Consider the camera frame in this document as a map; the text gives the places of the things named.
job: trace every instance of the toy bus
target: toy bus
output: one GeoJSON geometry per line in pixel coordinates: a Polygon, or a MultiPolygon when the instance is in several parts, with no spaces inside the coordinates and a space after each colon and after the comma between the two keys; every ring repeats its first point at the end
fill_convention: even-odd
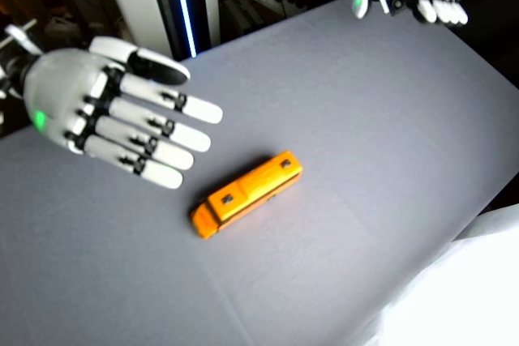
{"type": "Polygon", "coordinates": [[[208,239],[294,184],[301,173],[292,153],[283,152],[208,196],[191,213],[191,221],[208,239]]]}

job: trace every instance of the green light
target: green light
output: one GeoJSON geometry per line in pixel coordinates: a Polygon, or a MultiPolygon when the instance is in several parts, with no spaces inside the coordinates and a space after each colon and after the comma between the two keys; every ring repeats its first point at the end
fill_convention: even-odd
{"type": "Polygon", "coordinates": [[[43,131],[45,129],[45,124],[47,122],[47,114],[43,111],[36,111],[34,113],[34,126],[38,131],[43,131]]]}

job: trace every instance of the light strip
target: light strip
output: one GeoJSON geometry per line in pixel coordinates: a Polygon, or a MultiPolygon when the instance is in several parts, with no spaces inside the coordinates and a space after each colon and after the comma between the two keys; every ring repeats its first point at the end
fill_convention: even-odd
{"type": "Polygon", "coordinates": [[[191,20],[189,19],[189,11],[187,10],[187,1],[180,0],[180,6],[182,8],[182,15],[184,16],[184,24],[186,25],[187,40],[189,42],[189,49],[191,56],[196,57],[195,40],[193,39],[193,31],[191,30],[191,20]]]}

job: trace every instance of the orange toy bus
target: orange toy bus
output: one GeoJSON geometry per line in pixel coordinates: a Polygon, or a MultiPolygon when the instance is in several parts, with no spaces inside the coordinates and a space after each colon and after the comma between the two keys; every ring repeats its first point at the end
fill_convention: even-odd
{"type": "Polygon", "coordinates": [[[294,184],[302,166],[283,152],[211,194],[191,213],[198,234],[208,239],[294,184]]]}

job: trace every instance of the table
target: table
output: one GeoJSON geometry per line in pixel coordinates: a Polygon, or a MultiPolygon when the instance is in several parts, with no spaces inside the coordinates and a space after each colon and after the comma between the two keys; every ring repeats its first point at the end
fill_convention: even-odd
{"type": "Polygon", "coordinates": [[[179,190],[0,142],[0,344],[346,344],[519,171],[519,91],[409,13],[339,0],[186,65],[225,117],[179,190]],[[199,239],[200,194],[285,149],[302,180],[199,239]]]}

